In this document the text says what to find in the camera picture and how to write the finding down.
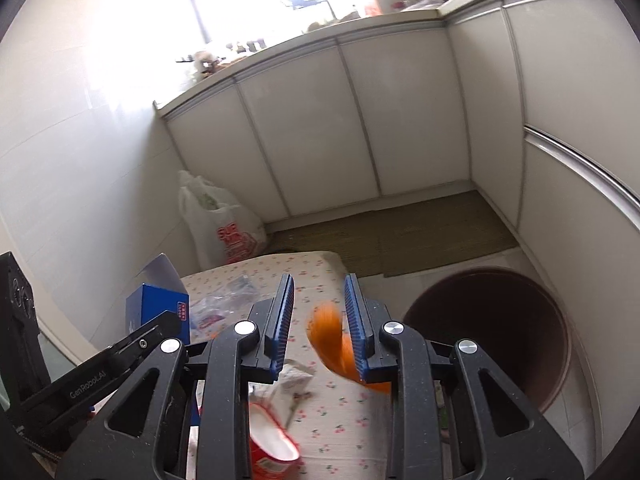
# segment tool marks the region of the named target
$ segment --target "black bracket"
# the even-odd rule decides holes
[[[90,407],[114,392],[165,338],[180,333],[180,320],[163,312],[121,341],[9,407],[14,427],[51,451],[64,451],[84,429]]]
[[[38,342],[31,285],[11,252],[0,256],[0,378],[10,406],[51,384]]]
[[[196,477],[250,479],[248,383],[273,383],[282,370],[294,283],[215,339],[183,347],[167,339],[124,381],[58,465],[57,480],[184,478],[191,399],[206,380]]]
[[[446,396],[454,478],[584,479],[562,438],[475,342],[425,340],[393,321],[384,304],[364,298],[354,274],[345,280],[345,298],[361,378],[392,383],[388,479],[443,478],[434,381]]]

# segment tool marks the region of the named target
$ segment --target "cardboard box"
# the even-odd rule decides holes
[[[126,320],[129,333],[144,325],[147,321],[162,314],[165,310],[175,312],[182,322],[178,338],[188,345],[189,334],[189,295],[174,290],[166,290],[143,283],[126,301]]]

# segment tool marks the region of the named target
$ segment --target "floor mat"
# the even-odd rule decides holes
[[[397,276],[517,246],[477,191],[273,234],[266,252],[333,251],[358,276]]]

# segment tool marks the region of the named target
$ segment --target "red cup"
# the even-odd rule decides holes
[[[255,480],[282,479],[300,458],[300,450],[271,414],[249,403],[251,462]]]

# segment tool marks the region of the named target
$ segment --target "orange object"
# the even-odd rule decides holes
[[[365,384],[360,380],[353,357],[351,337],[342,332],[342,316],[335,303],[321,303],[306,326],[306,336],[318,357],[334,374],[362,384],[371,390],[390,393],[390,383]]]

